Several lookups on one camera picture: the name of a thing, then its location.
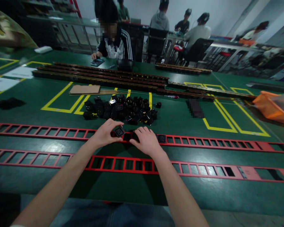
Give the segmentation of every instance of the white paper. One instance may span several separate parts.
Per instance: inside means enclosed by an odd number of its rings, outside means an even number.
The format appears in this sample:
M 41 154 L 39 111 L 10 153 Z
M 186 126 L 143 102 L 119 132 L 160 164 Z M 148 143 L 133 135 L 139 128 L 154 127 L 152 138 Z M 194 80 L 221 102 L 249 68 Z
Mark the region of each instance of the white paper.
M 36 68 L 29 68 L 29 67 L 18 67 L 5 73 L 4 76 L 8 77 L 17 77 L 17 78 L 26 78 L 31 79 L 33 78 L 32 71 L 37 70 Z
M 6 79 L 6 78 L 0 77 L 0 91 L 5 91 L 15 86 L 19 82 L 20 82 L 19 80 Z

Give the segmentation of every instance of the green table surface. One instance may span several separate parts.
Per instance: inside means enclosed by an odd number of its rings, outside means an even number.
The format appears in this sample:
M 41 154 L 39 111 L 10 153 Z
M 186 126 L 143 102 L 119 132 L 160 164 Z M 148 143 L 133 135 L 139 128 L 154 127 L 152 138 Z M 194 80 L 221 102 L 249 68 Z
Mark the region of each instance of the green table surface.
M 11 54 L 9 58 L 21 60 L 30 56 L 25 60 L 29 67 L 38 67 L 42 63 L 54 61 L 85 66 L 90 66 L 91 62 L 89 55 L 62 51 L 34 55 L 32 51 L 21 50 L 19 53 Z M 0 60 L 0 67 L 4 63 L 6 63 L 4 60 Z M 99 67 L 108 68 L 113 64 L 115 60 L 105 59 Z M 15 62 L 1 68 L 0 75 L 19 65 L 22 64 Z M 262 79 L 222 73 L 198 76 L 169 73 L 156 70 L 152 64 L 139 62 L 135 63 L 134 72 L 166 76 L 170 81 L 179 83 L 189 82 L 225 90 L 236 88 L 238 92 L 243 93 L 246 93 L 247 89 L 254 95 L 259 95 L 260 90 L 248 88 L 245 84 L 249 81 L 266 82 Z M 68 81 L 33 78 L 1 92 L 0 100 L 15 97 L 26 102 L 26 105 L 11 110 L 0 109 L 0 122 L 97 129 L 105 120 L 85 121 L 81 114 L 76 114 L 78 111 L 84 111 L 84 107 L 80 110 L 79 105 L 85 96 L 79 102 L 77 101 L 79 96 L 69 96 L 68 91 L 71 86 L 49 106 L 52 108 L 50 110 L 55 111 L 41 110 L 68 84 Z M 132 92 L 132 97 L 149 98 L 150 96 L 147 92 L 134 90 Z M 101 96 L 101 98 L 108 101 L 110 96 Z M 162 108 L 158 110 L 158 120 L 151 129 L 158 134 L 284 142 L 284 127 L 260 121 L 246 107 L 241 105 L 239 107 L 233 101 L 220 101 L 219 104 L 201 102 L 205 120 L 191 116 L 185 99 L 176 100 L 152 94 L 153 106 L 157 102 L 162 102 Z M 124 126 L 126 131 L 135 128 L 137 127 L 127 124 Z M 0 136 L 0 148 L 5 149 L 76 153 L 82 144 L 83 142 L 80 141 Z M 176 147 L 164 147 L 164 150 L 174 161 L 284 168 L 284 154 Z M 108 145 L 95 154 L 150 158 L 135 147 L 122 144 Z M 36 194 L 56 172 L 57 170 L 45 168 L 0 166 L 0 192 Z M 284 216 L 284 183 L 190 177 L 182 179 L 202 209 Z M 152 175 L 85 171 L 79 178 L 71 197 L 167 205 L 160 178 Z

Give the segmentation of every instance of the orange basket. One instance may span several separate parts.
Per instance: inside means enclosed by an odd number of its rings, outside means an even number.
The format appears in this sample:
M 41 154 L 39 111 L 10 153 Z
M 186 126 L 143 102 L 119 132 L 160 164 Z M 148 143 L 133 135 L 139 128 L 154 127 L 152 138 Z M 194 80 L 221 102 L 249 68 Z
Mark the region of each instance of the orange basket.
M 267 119 L 284 123 L 284 110 L 270 99 L 276 96 L 279 95 L 261 91 L 261 94 L 253 101 L 253 103 Z

